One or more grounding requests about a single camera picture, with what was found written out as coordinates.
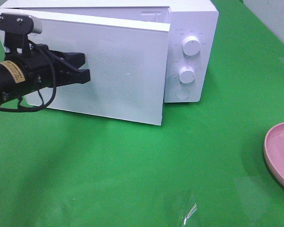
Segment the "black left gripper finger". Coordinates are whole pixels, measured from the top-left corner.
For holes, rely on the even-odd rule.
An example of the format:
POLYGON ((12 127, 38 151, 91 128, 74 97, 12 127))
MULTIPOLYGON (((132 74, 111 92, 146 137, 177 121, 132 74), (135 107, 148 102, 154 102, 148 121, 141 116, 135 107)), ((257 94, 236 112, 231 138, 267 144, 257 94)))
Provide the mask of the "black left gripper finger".
POLYGON ((55 70, 56 86, 66 86, 71 84, 85 84, 90 81, 90 70, 83 69, 78 71, 55 70))
POLYGON ((85 54, 80 52, 49 51, 49 55, 71 70, 78 70, 86 63, 85 54))

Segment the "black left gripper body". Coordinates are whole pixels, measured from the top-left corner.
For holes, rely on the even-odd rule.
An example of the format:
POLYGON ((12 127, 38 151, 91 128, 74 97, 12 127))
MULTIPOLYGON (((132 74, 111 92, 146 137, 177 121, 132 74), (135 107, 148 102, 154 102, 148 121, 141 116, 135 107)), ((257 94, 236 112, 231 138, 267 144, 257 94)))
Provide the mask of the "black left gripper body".
POLYGON ((45 44, 32 45, 29 53, 5 53, 0 62, 0 92, 26 95, 56 84, 55 70, 59 64, 49 55, 45 44))

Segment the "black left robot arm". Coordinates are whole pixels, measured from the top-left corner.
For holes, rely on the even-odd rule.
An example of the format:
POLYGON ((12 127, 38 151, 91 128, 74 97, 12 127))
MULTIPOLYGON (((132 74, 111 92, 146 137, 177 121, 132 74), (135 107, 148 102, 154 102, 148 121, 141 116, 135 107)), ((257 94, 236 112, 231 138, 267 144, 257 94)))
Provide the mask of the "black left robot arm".
POLYGON ((53 51, 33 42, 27 53, 7 52, 0 62, 0 111, 27 113, 45 109, 53 102, 58 87, 90 81, 90 70, 81 68, 84 64, 83 53, 53 51), (40 94, 46 87, 52 89, 47 102, 40 94), (23 97, 33 92, 39 93, 41 104, 23 106, 23 97))

